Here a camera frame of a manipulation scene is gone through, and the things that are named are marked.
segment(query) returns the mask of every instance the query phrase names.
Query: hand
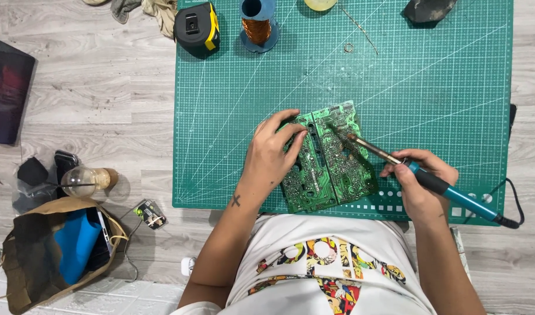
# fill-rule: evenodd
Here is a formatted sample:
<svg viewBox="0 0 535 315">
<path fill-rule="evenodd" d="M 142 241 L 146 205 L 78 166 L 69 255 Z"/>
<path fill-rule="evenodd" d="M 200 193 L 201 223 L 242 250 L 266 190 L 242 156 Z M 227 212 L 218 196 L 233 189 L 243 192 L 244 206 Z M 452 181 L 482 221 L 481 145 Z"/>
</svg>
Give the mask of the hand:
<svg viewBox="0 0 535 315">
<path fill-rule="evenodd" d="M 288 124 L 276 131 L 282 121 L 299 113 L 299 109 L 278 111 L 258 125 L 250 141 L 240 184 L 249 187 L 257 197 L 263 198 L 262 201 L 281 183 L 297 160 L 307 134 L 306 127 Z M 298 134 L 285 153 L 283 146 L 295 133 Z"/>
<path fill-rule="evenodd" d="M 458 171 L 455 168 L 427 150 L 409 148 L 399 152 L 392 152 L 392 156 L 399 160 L 409 158 L 417 162 L 421 168 L 433 173 L 452 186 L 458 180 Z M 380 176 L 386 177 L 392 172 L 396 174 L 396 178 L 402 185 L 404 208 L 414 225 L 447 222 L 449 200 L 423 188 L 417 182 L 415 175 L 404 164 L 387 164 Z"/>
</svg>

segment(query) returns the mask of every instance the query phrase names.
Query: blue cloth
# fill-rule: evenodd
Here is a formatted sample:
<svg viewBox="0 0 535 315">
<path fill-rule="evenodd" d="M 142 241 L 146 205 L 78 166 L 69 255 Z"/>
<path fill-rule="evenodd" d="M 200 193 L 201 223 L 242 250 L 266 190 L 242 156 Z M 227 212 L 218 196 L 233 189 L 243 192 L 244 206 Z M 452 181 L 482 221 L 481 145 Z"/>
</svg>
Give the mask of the blue cloth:
<svg viewBox="0 0 535 315">
<path fill-rule="evenodd" d="M 59 270 L 68 284 L 79 281 L 102 226 L 89 222 L 87 209 L 69 213 L 65 226 L 54 234 L 61 249 Z"/>
</svg>

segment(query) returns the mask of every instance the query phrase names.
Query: brown paper bag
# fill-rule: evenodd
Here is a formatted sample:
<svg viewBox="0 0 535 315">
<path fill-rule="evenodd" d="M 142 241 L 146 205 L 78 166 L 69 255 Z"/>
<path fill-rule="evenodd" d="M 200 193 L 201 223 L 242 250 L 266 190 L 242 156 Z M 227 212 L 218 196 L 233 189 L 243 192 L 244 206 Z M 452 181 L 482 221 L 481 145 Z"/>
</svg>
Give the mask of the brown paper bag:
<svg viewBox="0 0 535 315">
<path fill-rule="evenodd" d="M 110 222 L 112 256 L 99 269 L 85 274 L 74 285 L 59 272 L 61 250 L 54 232 L 65 225 L 67 212 L 96 207 Z M 103 273 L 112 262 L 120 240 L 127 240 L 124 229 L 90 198 L 65 197 L 48 202 L 13 220 L 13 230 L 3 242 L 3 269 L 7 275 L 9 311 L 20 315 L 76 289 Z"/>
</svg>

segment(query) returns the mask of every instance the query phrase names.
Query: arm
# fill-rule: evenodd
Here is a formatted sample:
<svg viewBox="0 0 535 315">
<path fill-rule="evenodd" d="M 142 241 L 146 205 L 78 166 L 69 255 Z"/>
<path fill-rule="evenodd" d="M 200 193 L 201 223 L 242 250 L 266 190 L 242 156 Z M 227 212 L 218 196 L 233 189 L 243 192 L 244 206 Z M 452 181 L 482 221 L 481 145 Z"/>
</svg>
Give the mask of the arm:
<svg viewBox="0 0 535 315">
<path fill-rule="evenodd" d="M 451 185 L 458 171 L 429 151 L 407 149 L 394 152 L 398 159 L 410 158 Z M 456 244 L 448 228 L 450 202 L 423 188 L 405 165 L 387 165 L 402 185 L 404 207 L 415 227 L 419 280 L 423 292 L 439 315 L 483 314 L 485 309 L 468 279 Z"/>
<path fill-rule="evenodd" d="M 287 109 L 258 125 L 248 146 L 242 177 L 197 257 L 179 308 L 201 301 L 225 307 L 258 210 L 292 168 L 305 139 L 306 128 L 298 124 L 286 125 L 276 133 L 282 121 L 298 114 L 298 109 Z M 283 152 L 285 143 L 297 132 L 289 150 Z"/>
</svg>

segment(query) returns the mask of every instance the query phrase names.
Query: green circuit board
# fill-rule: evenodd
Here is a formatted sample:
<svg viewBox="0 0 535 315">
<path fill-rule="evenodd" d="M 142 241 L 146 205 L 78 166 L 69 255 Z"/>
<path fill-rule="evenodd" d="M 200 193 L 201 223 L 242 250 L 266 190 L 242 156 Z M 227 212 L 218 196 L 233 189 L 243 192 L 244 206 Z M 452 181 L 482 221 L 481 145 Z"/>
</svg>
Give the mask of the green circuit board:
<svg viewBox="0 0 535 315">
<path fill-rule="evenodd" d="M 378 191 L 367 150 L 347 139 L 347 133 L 361 136 L 353 101 L 300 115 L 290 123 L 304 125 L 308 135 L 282 182 L 289 213 L 327 209 Z"/>
</svg>

